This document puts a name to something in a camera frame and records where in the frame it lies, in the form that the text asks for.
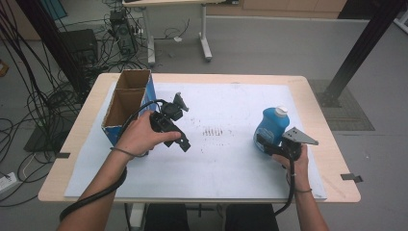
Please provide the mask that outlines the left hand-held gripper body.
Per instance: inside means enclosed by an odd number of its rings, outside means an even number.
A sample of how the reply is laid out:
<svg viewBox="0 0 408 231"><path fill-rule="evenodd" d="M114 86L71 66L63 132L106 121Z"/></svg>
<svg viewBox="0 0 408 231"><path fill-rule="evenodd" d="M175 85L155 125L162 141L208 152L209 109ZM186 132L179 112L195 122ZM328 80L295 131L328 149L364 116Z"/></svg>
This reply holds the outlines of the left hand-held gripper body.
<svg viewBox="0 0 408 231"><path fill-rule="evenodd" d="M162 105L158 111L150 115L150 124L155 132L179 131L179 128L174 124L183 116L183 112L187 112L189 108L184 102L180 92L176 92L172 102L167 102L160 99Z"/></svg>

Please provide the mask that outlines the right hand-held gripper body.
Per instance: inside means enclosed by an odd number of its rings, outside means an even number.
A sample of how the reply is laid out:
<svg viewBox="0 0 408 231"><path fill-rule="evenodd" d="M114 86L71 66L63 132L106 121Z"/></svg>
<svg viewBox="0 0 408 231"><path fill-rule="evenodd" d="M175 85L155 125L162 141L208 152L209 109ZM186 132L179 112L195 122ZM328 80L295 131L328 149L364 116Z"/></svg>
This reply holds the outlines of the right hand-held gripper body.
<svg viewBox="0 0 408 231"><path fill-rule="evenodd" d="M276 154L297 161L301 156L302 144L318 145L319 142L294 127L282 135L282 140L278 145L268 145L268 154Z"/></svg>

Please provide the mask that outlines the blue plastic bottle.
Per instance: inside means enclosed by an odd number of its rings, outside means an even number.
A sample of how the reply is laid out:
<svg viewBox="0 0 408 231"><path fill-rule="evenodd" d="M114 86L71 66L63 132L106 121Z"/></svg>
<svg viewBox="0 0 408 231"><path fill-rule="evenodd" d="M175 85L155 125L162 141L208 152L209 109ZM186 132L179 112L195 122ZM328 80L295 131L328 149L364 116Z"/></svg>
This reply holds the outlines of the blue plastic bottle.
<svg viewBox="0 0 408 231"><path fill-rule="evenodd" d="M264 109L263 119L253 136L256 146L265 152L265 146L258 140L258 136L270 144L279 145L289 124L288 109L285 106Z"/></svg>

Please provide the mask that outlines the blue cardboard box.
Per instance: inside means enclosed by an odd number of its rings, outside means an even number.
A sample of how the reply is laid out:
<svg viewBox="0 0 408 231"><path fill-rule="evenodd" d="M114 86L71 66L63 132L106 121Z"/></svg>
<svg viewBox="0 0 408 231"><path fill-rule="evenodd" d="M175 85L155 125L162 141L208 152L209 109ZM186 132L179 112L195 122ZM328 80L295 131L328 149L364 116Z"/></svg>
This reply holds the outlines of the blue cardboard box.
<svg viewBox="0 0 408 231"><path fill-rule="evenodd" d="M123 70L119 75L102 130L112 145L116 145L122 126L134 113L155 111L157 104L154 81L149 69Z"/></svg>

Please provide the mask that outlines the person's right hand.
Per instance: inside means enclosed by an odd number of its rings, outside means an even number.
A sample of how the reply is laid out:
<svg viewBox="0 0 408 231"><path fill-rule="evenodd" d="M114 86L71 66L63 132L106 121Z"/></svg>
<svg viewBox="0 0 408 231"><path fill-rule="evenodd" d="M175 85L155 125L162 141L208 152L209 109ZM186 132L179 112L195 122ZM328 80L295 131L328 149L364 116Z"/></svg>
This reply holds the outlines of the person's right hand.
<svg viewBox="0 0 408 231"><path fill-rule="evenodd" d="M283 165L288 174L291 174L290 160L280 156L273 155L272 159L277 163ZM298 190L308 190L311 189L308 177L308 147L306 144L301 145L301 155L297 161L293 162L294 166L294 188Z"/></svg>

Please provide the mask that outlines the person's left hand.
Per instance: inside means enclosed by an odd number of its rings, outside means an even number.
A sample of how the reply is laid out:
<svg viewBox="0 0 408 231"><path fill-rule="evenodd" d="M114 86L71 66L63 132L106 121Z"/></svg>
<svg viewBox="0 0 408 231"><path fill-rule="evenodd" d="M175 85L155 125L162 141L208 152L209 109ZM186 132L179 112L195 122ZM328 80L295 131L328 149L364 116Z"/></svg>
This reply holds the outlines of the person's left hand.
<svg viewBox="0 0 408 231"><path fill-rule="evenodd" d="M150 124L151 114L152 111L145 111L133 120L114 147L142 155L159 143L175 141L181 137L181 133L175 131L155 132Z"/></svg>

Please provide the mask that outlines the white table mat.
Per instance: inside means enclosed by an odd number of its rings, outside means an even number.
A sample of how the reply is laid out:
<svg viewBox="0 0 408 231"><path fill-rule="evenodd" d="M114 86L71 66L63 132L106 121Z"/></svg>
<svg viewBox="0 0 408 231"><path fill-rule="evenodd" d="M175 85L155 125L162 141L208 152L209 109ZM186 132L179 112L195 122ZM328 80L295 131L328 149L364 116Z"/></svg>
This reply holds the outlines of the white table mat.
<svg viewBox="0 0 408 231"><path fill-rule="evenodd" d="M284 106L290 124L302 126L285 85L158 83L156 95L171 100L179 93L188 111L177 121L191 147L157 145L132 160L119 198L285 200L285 170L253 141L266 108Z"/></svg>

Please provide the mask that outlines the person's right leg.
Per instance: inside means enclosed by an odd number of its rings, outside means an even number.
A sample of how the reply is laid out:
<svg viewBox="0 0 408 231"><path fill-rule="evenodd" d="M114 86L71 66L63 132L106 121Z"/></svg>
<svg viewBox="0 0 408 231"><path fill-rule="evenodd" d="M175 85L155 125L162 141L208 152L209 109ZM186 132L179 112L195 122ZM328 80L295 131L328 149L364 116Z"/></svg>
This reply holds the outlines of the person's right leg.
<svg viewBox="0 0 408 231"><path fill-rule="evenodd" d="M225 231L279 231L271 204L231 204L226 210Z"/></svg>

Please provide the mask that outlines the person's left leg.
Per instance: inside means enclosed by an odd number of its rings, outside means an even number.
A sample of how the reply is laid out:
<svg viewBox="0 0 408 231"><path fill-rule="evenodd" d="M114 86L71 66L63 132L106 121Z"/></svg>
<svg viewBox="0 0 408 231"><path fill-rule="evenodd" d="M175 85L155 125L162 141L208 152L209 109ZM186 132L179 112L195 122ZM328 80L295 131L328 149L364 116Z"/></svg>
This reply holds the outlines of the person's left leg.
<svg viewBox="0 0 408 231"><path fill-rule="evenodd" d="M185 204L150 204L144 231L190 231Z"/></svg>

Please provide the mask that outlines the white desk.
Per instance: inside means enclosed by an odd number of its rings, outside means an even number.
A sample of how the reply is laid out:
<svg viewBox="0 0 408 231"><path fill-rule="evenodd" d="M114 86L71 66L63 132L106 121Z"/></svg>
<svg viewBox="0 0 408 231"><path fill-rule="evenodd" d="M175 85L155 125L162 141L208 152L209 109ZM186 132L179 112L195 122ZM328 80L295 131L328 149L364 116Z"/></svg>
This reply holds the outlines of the white desk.
<svg viewBox="0 0 408 231"><path fill-rule="evenodd" d="M155 41L150 30L150 20L148 8L158 6L170 6L170 5L199 5L201 9L201 27L198 33L198 38L204 53L204 58L209 62L213 55L207 40L207 5L219 4L225 0L122 0L122 4L126 8L138 8L141 10L144 23L144 32L147 45L147 62L150 66L156 63L155 55Z"/></svg>

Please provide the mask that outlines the black box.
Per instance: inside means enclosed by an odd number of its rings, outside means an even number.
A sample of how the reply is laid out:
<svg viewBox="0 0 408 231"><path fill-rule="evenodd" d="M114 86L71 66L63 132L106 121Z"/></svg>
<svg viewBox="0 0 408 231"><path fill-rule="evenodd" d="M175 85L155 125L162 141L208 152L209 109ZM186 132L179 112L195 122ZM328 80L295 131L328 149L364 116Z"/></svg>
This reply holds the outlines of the black box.
<svg viewBox="0 0 408 231"><path fill-rule="evenodd" d="M92 29L61 32L62 40L77 64L94 64L98 58L97 41Z"/></svg>

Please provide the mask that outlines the black metal stand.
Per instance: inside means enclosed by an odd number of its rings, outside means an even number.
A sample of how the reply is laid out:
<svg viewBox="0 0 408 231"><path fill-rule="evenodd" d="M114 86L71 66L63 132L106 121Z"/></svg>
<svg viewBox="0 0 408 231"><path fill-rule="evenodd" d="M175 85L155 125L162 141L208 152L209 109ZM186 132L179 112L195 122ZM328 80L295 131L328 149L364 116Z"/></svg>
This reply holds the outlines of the black metal stand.
<svg viewBox="0 0 408 231"><path fill-rule="evenodd" d="M15 0L29 22L44 42L51 55L65 74L67 80L80 95L90 91L83 73L69 53L60 32L40 0Z"/></svg>
<svg viewBox="0 0 408 231"><path fill-rule="evenodd" d="M385 0L353 45L332 81L318 94L321 107L339 107L339 98L364 60L382 38L408 0Z"/></svg>

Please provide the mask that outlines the black floor plate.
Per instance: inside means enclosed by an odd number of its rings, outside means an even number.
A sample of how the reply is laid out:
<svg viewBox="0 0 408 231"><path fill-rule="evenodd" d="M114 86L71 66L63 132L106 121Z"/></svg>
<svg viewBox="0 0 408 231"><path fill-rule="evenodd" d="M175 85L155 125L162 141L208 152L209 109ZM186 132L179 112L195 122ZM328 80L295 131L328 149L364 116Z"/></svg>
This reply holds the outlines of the black floor plate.
<svg viewBox="0 0 408 231"><path fill-rule="evenodd" d="M28 152L59 152L72 128L73 122L63 118L37 125L26 142L24 150Z"/></svg>

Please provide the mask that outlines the teal panel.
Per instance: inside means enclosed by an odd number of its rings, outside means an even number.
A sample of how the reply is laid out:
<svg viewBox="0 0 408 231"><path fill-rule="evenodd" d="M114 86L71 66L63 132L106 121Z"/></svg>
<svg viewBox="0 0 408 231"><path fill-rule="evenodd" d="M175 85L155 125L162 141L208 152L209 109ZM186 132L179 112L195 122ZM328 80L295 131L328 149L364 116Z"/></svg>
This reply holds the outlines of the teal panel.
<svg viewBox="0 0 408 231"><path fill-rule="evenodd" d="M46 9L46 11L50 14L50 16L54 19L61 19L67 16L67 12L64 9L63 4L60 0L40 0L42 6Z"/></svg>

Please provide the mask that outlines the white power strip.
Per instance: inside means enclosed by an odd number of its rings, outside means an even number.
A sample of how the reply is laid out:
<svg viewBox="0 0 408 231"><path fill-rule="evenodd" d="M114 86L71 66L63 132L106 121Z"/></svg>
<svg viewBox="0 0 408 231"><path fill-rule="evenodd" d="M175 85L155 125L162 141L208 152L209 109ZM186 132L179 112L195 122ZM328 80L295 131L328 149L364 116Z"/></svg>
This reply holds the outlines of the white power strip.
<svg viewBox="0 0 408 231"><path fill-rule="evenodd" d="M13 172L0 178L0 194L11 189L17 184L17 178Z"/></svg>

